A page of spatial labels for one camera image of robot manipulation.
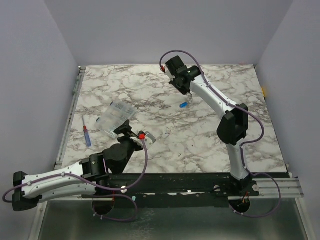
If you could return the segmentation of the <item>blue key tag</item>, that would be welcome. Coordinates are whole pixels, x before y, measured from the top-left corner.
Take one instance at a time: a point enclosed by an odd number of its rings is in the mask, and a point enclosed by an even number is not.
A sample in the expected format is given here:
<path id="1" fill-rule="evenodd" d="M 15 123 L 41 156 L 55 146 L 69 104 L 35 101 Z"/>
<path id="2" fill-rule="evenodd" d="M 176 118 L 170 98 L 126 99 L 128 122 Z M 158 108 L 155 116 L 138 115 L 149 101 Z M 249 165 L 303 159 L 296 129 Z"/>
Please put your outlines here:
<path id="1" fill-rule="evenodd" d="M 180 108 L 186 108 L 188 106 L 188 102 L 183 102 L 179 105 Z"/>

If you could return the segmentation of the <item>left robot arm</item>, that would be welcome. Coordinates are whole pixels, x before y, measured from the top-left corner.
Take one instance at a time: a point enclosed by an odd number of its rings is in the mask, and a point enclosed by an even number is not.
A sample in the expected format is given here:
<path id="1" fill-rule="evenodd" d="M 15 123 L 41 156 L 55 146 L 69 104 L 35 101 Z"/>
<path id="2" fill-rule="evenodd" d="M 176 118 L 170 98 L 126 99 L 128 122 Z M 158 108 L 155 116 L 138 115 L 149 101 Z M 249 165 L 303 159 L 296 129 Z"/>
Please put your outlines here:
<path id="1" fill-rule="evenodd" d="M 129 120 L 115 133 L 121 135 L 116 144 L 65 168 L 35 175 L 14 173 L 13 188 L 3 194 L 3 202 L 20 212 L 35 208 L 46 196 L 57 198 L 58 190 L 69 186 L 81 194 L 97 194 L 101 198 L 121 191 L 121 187 L 110 184 L 110 177 L 122 174 L 134 152 L 143 150 L 146 134 L 134 133 Z"/>

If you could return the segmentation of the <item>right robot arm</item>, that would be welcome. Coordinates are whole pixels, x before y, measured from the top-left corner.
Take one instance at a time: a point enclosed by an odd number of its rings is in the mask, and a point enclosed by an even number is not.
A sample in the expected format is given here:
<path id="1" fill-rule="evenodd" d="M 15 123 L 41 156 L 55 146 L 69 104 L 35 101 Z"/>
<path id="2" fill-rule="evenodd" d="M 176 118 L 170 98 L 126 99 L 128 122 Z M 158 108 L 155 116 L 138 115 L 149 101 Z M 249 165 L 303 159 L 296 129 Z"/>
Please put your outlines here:
<path id="1" fill-rule="evenodd" d="M 240 196 L 248 189 L 251 181 L 245 169 L 246 160 L 241 144 L 247 136 L 249 128 L 248 107 L 244 103 L 236 102 L 226 97 L 215 88 L 204 76 L 199 66 L 187 67 L 179 56 L 175 56 L 160 67 L 173 85 L 181 94 L 195 93 L 217 114 L 220 123 L 216 133 L 219 139 L 226 144 L 232 181 L 229 189 Z"/>

